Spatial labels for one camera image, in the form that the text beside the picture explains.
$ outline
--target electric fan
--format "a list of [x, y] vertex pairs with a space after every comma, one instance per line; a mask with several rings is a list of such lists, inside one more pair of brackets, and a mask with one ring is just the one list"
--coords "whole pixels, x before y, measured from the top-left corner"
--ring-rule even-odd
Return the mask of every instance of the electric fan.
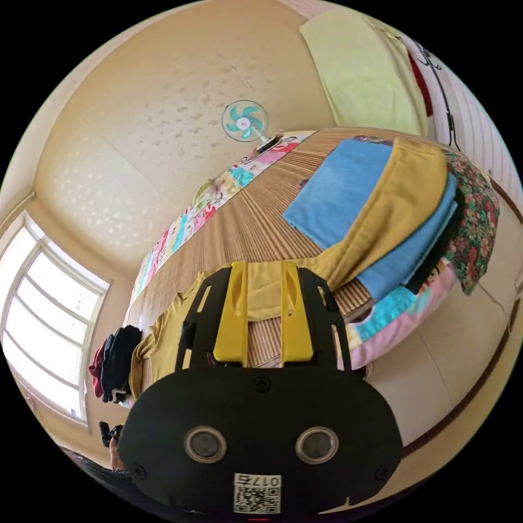
[[280, 136], [264, 136], [268, 121], [265, 109], [252, 100], [236, 100], [222, 114], [222, 126], [227, 135], [238, 142], [260, 140], [261, 144], [256, 147], [259, 153], [273, 147], [280, 140]]

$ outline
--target sticker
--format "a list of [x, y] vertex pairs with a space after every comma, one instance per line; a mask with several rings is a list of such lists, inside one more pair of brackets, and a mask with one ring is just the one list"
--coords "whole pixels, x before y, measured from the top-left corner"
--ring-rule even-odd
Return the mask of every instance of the sticker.
[[281, 476], [234, 475], [234, 512], [237, 514], [279, 514]]

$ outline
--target white window frame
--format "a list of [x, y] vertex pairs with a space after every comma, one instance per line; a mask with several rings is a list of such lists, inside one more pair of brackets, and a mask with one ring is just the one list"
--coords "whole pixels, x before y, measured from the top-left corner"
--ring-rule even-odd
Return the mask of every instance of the white window frame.
[[[11, 235], [11, 238], [9, 239], [9, 242], [7, 243], [5, 249], [2, 249], [2, 252], [0, 253], [0, 257], [3, 256], [4, 252], [7, 250], [9, 245], [11, 244], [12, 240], [16, 237], [16, 235], [20, 232], [21, 229], [25, 229], [27, 232], [30, 233], [30, 235], [33, 237], [33, 239], [36, 241], [35, 246], [31, 250], [28, 256], [26, 256], [22, 266], [19, 268], [18, 272], [16, 273], [16, 276], [9, 288], [9, 292], [7, 294], [7, 298], [5, 300], [5, 304], [2, 310], [2, 317], [0, 318], [0, 335], [2, 336], [2, 339], [4, 336], [8, 336], [10, 340], [15, 344], [17, 349], [21, 351], [29, 360], [31, 360], [36, 366], [38, 366], [41, 370], [43, 370], [46, 374], [51, 376], [52, 378], [60, 381], [61, 383], [64, 383], [68, 385], [69, 387], [73, 387], [77, 389], [79, 401], [80, 401], [80, 416], [73, 416], [71, 412], [67, 412], [66, 409], [63, 407], [55, 404], [48, 398], [46, 398], [42, 393], [40, 393], [34, 385], [31, 385], [28, 383], [22, 376], [18, 374], [16, 369], [9, 363], [9, 361], [6, 358], [6, 361], [9, 365], [9, 368], [11, 369], [11, 372], [13, 373], [14, 378], [16, 381], [18, 381], [30, 394], [33, 394], [41, 403], [49, 407], [54, 412], [65, 416], [69, 420], [72, 420], [80, 425], [84, 425], [86, 427], [89, 426], [88, 423], [88, 417], [87, 417], [87, 408], [86, 408], [86, 398], [87, 398], [87, 389], [86, 389], [86, 378], [87, 378], [87, 367], [89, 365], [89, 354], [90, 349], [93, 342], [93, 335], [94, 331], [96, 329], [96, 325], [98, 323], [98, 318], [100, 316], [100, 310], [102, 308], [104, 299], [107, 295], [107, 291], [109, 290], [110, 283], [105, 282], [107, 285], [107, 288], [104, 289], [92, 281], [90, 281], [88, 278], [84, 277], [82, 274], [80, 274], [78, 271], [76, 271], [74, 268], [72, 268], [70, 265], [68, 265], [64, 260], [62, 260], [54, 251], [53, 249], [48, 245], [51, 240], [46, 236], [43, 235], [41, 238], [38, 237], [38, 235], [35, 233], [33, 228], [31, 227], [31, 224], [28, 223], [27, 218], [30, 217], [26, 216], [23, 219], [22, 225], [16, 228], [16, 232]], [[84, 286], [88, 290], [98, 294], [98, 299], [96, 301], [96, 305], [94, 307], [93, 313], [91, 315], [91, 318], [89, 320], [83, 318], [82, 316], [78, 315], [74, 311], [68, 309], [64, 305], [62, 305], [60, 302], [52, 298], [46, 291], [44, 291], [35, 281], [32, 280], [32, 278], [28, 275], [28, 271], [33, 264], [33, 262], [36, 260], [37, 256], [43, 254], [46, 256], [51, 262], [54, 263], [54, 265], [59, 268], [61, 271], [63, 271], [66, 275], [68, 275], [70, 278], [78, 282], [80, 285]], [[70, 314], [75, 319], [81, 321], [82, 323], [86, 324], [86, 334], [84, 336], [83, 343], [78, 343], [70, 338], [68, 338], [66, 335], [62, 334], [61, 332], [57, 331], [53, 327], [51, 327], [49, 324], [47, 324], [42, 318], [40, 318], [37, 314], [35, 314], [28, 306], [25, 305], [23, 299], [21, 299], [19, 296], [17, 296], [17, 299], [19, 300], [20, 304], [25, 306], [27, 308], [27, 311], [29, 311], [40, 323], [42, 323], [44, 326], [46, 326], [48, 329], [50, 329], [52, 332], [57, 334], [58, 336], [62, 337], [69, 343], [72, 343], [79, 347], [81, 349], [81, 361], [80, 361], [80, 372], [79, 372], [79, 378], [78, 383], [70, 383], [67, 380], [64, 380], [63, 378], [60, 378], [59, 376], [56, 376], [53, 372], [45, 368], [41, 363], [37, 362], [34, 358], [32, 358], [29, 354], [27, 354], [26, 351], [24, 351], [19, 344], [13, 339], [13, 337], [9, 334], [9, 332], [5, 329], [5, 324], [7, 321], [7, 316], [11, 307], [11, 303], [13, 301], [13, 298], [15, 295], [17, 295], [18, 288], [23, 280], [23, 278], [27, 278], [27, 280], [35, 286], [35, 288], [40, 292], [43, 296], [45, 296], [49, 301], [51, 301], [55, 306], [59, 307], [64, 312]]]

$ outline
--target window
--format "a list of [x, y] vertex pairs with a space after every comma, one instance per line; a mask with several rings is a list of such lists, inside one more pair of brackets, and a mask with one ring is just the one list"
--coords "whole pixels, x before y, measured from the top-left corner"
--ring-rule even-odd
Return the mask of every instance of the window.
[[28, 216], [0, 257], [4, 356], [36, 396], [81, 421], [90, 340], [108, 287]]

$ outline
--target hand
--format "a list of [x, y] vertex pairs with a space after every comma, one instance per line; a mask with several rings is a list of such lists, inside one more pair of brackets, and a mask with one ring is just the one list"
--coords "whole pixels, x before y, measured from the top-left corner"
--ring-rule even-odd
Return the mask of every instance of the hand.
[[115, 471], [123, 470], [125, 466], [118, 454], [118, 441], [114, 437], [109, 442], [109, 453], [111, 454], [111, 469]]

